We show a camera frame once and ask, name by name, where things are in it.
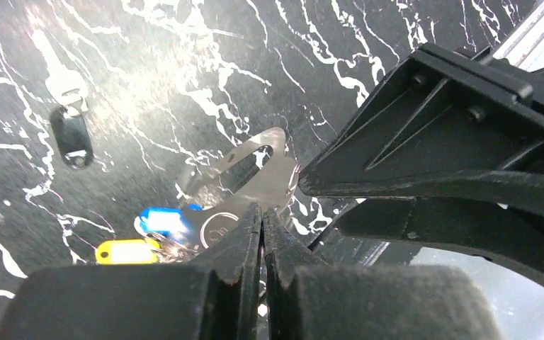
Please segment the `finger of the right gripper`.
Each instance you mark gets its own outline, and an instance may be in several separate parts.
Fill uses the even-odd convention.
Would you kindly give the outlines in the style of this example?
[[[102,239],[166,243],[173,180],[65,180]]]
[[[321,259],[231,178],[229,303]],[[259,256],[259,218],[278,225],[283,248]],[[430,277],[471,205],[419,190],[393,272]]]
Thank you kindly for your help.
[[[495,203],[455,198],[367,199],[342,213],[350,237],[418,244],[484,258],[544,287],[544,232]]]
[[[299,187],[478,200],[544,217],[544,69],[426,43],[374,88]]]

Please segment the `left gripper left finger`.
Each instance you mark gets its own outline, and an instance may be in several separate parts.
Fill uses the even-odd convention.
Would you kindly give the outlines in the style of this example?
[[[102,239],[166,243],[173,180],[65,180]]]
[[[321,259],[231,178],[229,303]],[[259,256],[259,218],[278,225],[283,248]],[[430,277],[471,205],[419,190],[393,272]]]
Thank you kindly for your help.
[[[255,339],[262,211],[187,263],[43,268],[20,286],[0,339]]]

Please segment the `blue key tag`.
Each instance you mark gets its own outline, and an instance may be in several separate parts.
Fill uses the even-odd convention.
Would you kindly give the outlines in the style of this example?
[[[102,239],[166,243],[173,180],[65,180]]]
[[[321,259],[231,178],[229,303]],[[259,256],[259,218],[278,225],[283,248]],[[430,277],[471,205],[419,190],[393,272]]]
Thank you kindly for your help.
[[[196,233],[195,227],[178,208],[146,208],[138,216],[138,225],[144,233],[160,234],[177,242],[184,242]]]

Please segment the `black key tag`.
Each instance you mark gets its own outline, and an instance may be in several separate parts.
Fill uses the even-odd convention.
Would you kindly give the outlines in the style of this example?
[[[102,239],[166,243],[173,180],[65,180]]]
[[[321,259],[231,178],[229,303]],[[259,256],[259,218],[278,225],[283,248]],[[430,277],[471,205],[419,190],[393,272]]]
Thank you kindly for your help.
[[[60,106],[50,114],[50,126],[62,158],[71,169],[91,165],[94,151],[82,112],[73,106]]]

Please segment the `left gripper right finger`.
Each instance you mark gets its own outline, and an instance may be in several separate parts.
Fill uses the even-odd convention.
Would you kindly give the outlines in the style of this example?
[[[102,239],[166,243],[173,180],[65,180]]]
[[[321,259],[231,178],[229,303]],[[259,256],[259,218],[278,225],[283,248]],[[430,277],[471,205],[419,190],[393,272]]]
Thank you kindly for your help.
[[[459,268],[331,266],[273,210],[262,216],[272,339],[500,339],[487,301]]]

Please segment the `silver key with ring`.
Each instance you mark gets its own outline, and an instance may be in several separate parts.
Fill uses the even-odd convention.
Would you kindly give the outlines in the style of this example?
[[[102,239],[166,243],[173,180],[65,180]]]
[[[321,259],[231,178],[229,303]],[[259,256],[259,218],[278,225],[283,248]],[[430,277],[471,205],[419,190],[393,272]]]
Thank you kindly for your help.
[[[30,38],[45,59],[48,73],[45,86],[50,95],[61,106],[87,112],[89,107],[86,98],[89,92],[83,76],[61,62],[44,32],[34,30]]]

